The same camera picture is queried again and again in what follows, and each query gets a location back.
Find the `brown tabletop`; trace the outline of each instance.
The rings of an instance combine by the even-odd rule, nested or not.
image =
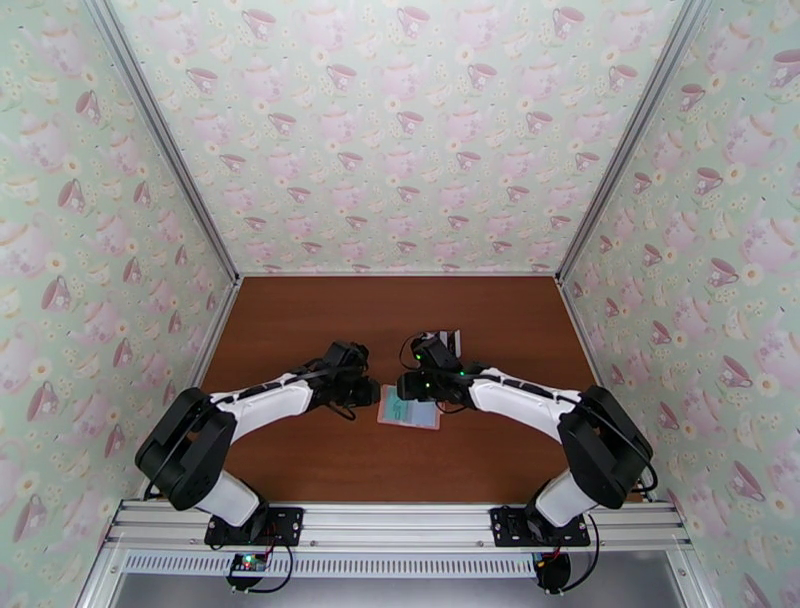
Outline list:
[[[203,388],[267,381],[336,339],[365,344],[369,374],[394,384],[403,340],[443,328],[461,330],[464,361],[555,387],[593,382],[551,279],[268,277],[244,281]],[[503,503],[527,501],[565,466],[552,439],[502,416],[466,411],[431,431],[356,411],[352,423],[319,408],[259,429],[226,468],[270,500]]]

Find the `card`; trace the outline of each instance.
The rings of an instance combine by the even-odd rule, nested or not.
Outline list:
[[[397,387],[384,385],[378,407],[378,422],[417,429],[439,428],[440,412],[433,401],[405,401],[397,396]]]

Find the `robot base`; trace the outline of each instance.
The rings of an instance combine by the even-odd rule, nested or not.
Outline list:
[[[272,544],[296,547],[303,529],[303,509],[259,507],[245,525],[236,528],[216,515],[208,522],[205,543],[210,547]]]
[[[522,507],[490,509],[489,518],[495,547],[588,547],[591,544],[582,515],[561,528],[535,526],[539,534],[531,531],[533,522]]]

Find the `vent grille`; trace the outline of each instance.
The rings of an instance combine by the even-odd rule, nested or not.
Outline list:
[[[225,576],[233,553],[132,550],[125,562],[129,574]],[[286,553],[276,554],[266,576],[285,576]],[[295,555],[292,576],[298,578],[533,578],[530,555]]]

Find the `floral wallpaper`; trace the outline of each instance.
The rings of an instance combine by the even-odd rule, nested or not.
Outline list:
[[[69,606],[227,278],[77,1],[0,7],[0,606]]]
[[[800,6],[715,3],[567,278],[729,606],[800,606]]]
[[[249,273],[552,273],[680,8],[113,4]]]

